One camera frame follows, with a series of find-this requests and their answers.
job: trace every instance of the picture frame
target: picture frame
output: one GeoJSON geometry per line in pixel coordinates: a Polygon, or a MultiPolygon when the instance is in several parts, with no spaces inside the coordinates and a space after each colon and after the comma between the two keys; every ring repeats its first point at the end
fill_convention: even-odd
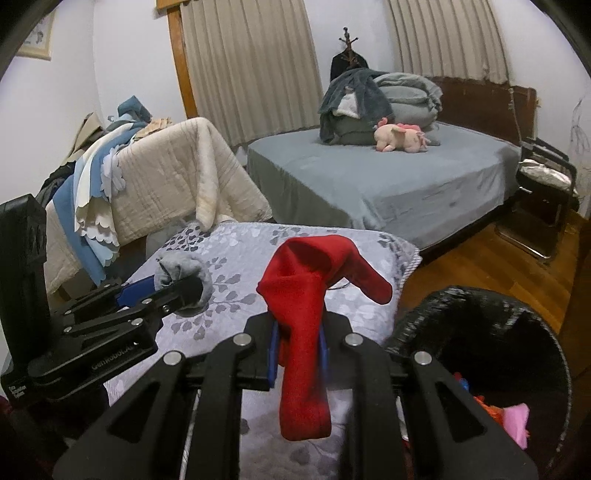
{"type": "Polygon", "coordinates": [[[17,55],[33,59],[51,60],[51,31],[56,12],[45,16],[29,34],[17,55]]]}

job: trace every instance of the trash can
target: trash can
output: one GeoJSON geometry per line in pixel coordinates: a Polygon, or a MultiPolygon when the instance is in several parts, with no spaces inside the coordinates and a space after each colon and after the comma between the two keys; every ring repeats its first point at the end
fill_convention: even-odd
{"type": "Polygon", "coordinates": [[[449,287],[407,313],[385,347],[403,356],[431,353],[489,405],[527,404],[526,452],[540,478],[548,471],[566,436],[571,381],[554,332],[529,305],[493,291],[449,287]]]}

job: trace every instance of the pink plush toy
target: pink plush toy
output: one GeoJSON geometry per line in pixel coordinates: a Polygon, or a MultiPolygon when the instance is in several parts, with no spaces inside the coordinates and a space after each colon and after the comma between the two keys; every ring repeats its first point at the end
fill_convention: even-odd
{"type": "Polygon", "coordinates": [[[374,133],[379,152],[392,152],[402,149],[406,153],[419,153],[427,151],[427,141],[417,125],[389,125],[387,118],[378,122],[378,129],[374,133]]]}

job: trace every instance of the wooden headboard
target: wooden headboard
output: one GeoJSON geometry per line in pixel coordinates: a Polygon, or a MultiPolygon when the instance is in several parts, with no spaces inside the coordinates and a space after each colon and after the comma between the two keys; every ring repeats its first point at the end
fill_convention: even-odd
{"type": "Polygon", "coordinates": [[[455,78],[432,80],[443,90],[443,110],[438,120],[519,145],[515,119],[509,110],[509,89],[513,88],[521,136],[525,138],[534,134],[537,93],[533,88],[455,78]]]}

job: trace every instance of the metal bolt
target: metal bolt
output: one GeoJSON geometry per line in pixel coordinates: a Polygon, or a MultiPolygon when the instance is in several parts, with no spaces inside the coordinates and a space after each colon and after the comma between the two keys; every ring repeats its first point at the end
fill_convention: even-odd
{"type": "Polygon", "coordinates": [[[168,352],[166,355],[164,355],[164,363],[170,365],[171,367],[178,365],[182,359],[183,356],[177,351],[168,352]]]}
{"type": "Polygon", "coordinates": [[[359,346],[363,343],[363,337],[358,333],[350,333],[345,337],[345,343],[349,346],[359,346]]]}
{"type": "Polygon", "coordinates": [[[414,361],[419,365],[428,365],[433,361],[433,357],[427,352],[417,352],[414,354],[414,361]]]}
{"type": "Polygon", "coordinates": [[[246,346],[252,342],[252,337],[247,333],[239,333],[234,335],[234,343],[238,346],[246,346]]]}

